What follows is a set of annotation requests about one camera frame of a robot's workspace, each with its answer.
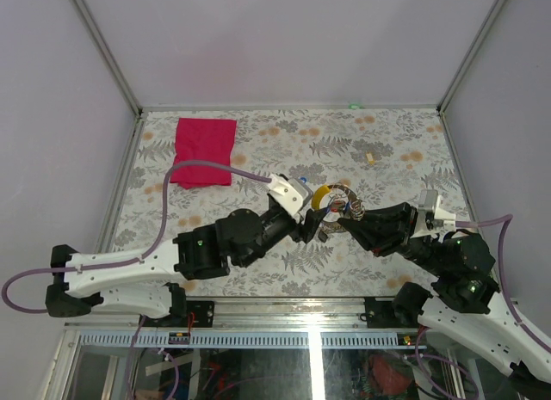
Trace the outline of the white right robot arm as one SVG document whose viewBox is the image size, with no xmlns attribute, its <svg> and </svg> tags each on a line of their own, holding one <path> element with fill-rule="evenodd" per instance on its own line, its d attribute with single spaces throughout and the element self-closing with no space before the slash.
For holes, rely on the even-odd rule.
<svg viewBox="0 0 551 400">
<path fill-rule="evenodd" d="M 399 289 L 392 302 L 398 324 L 459 342 L 523 397 L 550 397 L 550 339 L 515 309 L 504 281 L 491 276 L 502 258 L 473 231 L 475 223 L 457 220 L 438 203 L 402 203 L 338 223 L 373 255 L 401 255 L 436 277 L 429 289 L 410 281 Z"/>
</svg>

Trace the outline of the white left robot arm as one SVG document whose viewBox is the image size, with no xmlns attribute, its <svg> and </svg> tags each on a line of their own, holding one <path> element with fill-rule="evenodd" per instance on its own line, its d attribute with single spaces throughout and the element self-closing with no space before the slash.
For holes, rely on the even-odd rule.
<svg viewBox="0 0 551 400">
<path fill-rule="evenodd" d="M 327 214 L 310 209 L 290 216 L 274 198 L 263 214 L 238 209 L 210 225 L 141 249 L 82 254 L 63 244 L 52 250 L 53 283 L 46 289 L 51 317 L 81 317 L 95 308 L 162 319 L 176 327 L 189 314 L 181 280 L 211 280 L 247 268 L 285 237 L 308 243 Z"/>
</svg>

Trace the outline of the grey keyring with yellow handle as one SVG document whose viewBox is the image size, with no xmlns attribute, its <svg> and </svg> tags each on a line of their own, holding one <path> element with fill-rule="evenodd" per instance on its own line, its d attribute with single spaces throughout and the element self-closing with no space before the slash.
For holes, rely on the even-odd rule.
<svg viewBox="0 0 551 400">
<path fill-rule="evenodd" d="M 318 188 L 311 199 L 315 211 L 325 209 L 326 214 L 319 227 L 319 235 L 345 232 L 338 223 L 340 218 L 361 220 L 365 208 L 356 193 L 346 184 L 334 183 Z"/>
</svg>

